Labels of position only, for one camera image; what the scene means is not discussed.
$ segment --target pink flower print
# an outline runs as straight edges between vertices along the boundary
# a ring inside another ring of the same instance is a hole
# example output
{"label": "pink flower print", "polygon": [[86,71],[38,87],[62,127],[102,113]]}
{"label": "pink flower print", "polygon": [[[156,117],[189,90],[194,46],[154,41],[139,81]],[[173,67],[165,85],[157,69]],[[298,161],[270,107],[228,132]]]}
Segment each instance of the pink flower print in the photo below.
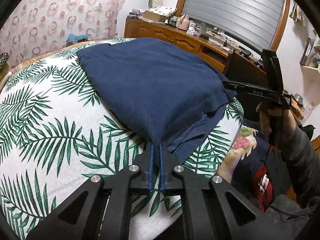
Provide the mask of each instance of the pink flower print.
{"label": "pink flower print", "polygon": [[249,146],[249,144],[250,141],[246,137],[242,137],[241,139],[235,141],[234,148],[235,150],[240,148],[245,149]]}

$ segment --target gray sleeve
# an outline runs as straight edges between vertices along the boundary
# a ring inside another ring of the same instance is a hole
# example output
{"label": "gray sleeve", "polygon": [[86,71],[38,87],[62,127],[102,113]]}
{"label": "gray sleeve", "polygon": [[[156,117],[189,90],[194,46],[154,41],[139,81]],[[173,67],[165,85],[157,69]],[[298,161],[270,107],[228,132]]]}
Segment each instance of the gray sleeve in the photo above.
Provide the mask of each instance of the gray sleeve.
{"label": "gray sleeve", "polygon": [[320,196],[320,158],[298,127],[288,140],[278,140],[276,145],[285,160],[297,201],[306,207],[309,200]]}

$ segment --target palm leaf print bedsheet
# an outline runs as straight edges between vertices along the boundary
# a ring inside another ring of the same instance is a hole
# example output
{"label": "palm leaf print bedsheet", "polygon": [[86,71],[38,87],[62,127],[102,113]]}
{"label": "palm leaf print bedsheet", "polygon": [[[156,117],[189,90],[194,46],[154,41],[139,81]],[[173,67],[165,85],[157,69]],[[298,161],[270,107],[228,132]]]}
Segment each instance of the palm leaf print bedsheet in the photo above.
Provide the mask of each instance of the palm leaf print bedsheet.
{"label": "palm leaf print bedsheet", "polygon": [[[32,63],[0,94],[0,205],[21,239],[90,176],[112,176],[143,152],[143,139],[102,102],[77,60],[94,45]],[[235,99],[184,166],[215,174],[242,117]],[[180,197],[164,197],[157,175],[151,195],[133,197],[130,239],[153,239],[181,215]]]}

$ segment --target window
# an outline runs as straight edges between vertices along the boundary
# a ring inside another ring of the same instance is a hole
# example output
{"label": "window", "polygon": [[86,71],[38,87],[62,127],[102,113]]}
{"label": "window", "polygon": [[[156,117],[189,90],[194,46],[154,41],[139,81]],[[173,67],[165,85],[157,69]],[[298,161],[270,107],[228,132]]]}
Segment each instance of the window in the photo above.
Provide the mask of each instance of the window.
{"label": "window", "polygon": [[[262,49],[270,48],[270,45],[275,40],[275,36],[279,31],[279,20],[282,19],[284,14],[285,1],[185,0],[182,6],[182,13],[217,26],[238,38],[244,44],[249,45],[255,51],[261,52]],[[289,4],[285,6],[287,8],[285,12],[286,18]],[[181,5],[181,0],[178,1],[177,6],[179,7],[179,5]]]}

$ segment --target cardboard box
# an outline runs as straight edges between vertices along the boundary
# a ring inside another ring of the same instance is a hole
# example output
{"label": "cardboard box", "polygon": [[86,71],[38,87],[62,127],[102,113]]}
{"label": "cardboard box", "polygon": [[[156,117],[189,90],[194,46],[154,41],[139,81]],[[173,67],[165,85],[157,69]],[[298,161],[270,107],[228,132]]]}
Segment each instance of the cardboard box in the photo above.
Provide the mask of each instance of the cardboard box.
{"label": "cardboard box", "polygon": [[153,22],[164,22],[165,21],[165,16],[159,15],[153,12],[145,11],[143,13],[143,17],[153,21]]}

